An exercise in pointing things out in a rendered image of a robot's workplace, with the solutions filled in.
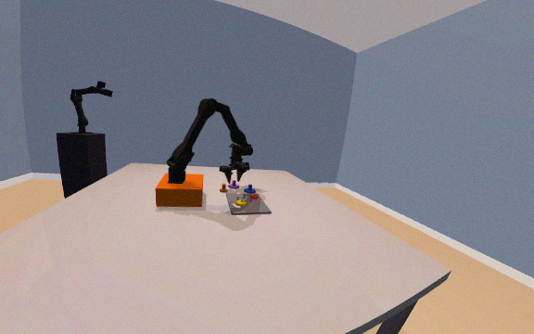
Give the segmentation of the blue gear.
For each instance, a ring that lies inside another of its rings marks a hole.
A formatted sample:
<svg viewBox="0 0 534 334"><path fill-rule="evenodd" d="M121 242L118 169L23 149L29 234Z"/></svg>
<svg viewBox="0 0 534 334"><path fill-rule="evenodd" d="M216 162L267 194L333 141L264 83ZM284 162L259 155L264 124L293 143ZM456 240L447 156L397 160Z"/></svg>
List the blue gear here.
<svg viewBox="0 0 534 334"><path fill-rule="evenodd" d="M252 185L248 185L248 188L245 188L244 192L248 194L254 194L256 193L256 190L252 189Z"/></svg>

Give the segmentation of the purple gear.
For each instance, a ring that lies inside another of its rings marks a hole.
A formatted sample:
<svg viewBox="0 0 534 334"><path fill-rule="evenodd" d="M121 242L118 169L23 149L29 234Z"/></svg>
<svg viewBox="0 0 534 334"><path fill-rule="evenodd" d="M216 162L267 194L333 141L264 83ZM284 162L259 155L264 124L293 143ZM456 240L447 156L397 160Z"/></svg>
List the purple gear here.
<svg viewBox="0 0 534 334"><path fill-rule="evenodd" d="M235 180L233 180L233 181L232 181L232 184L230 184L228 187L231 188L231 189L238 189L238 188L239 188L239 185L236 185L236 184L235 184Z"/></svg>

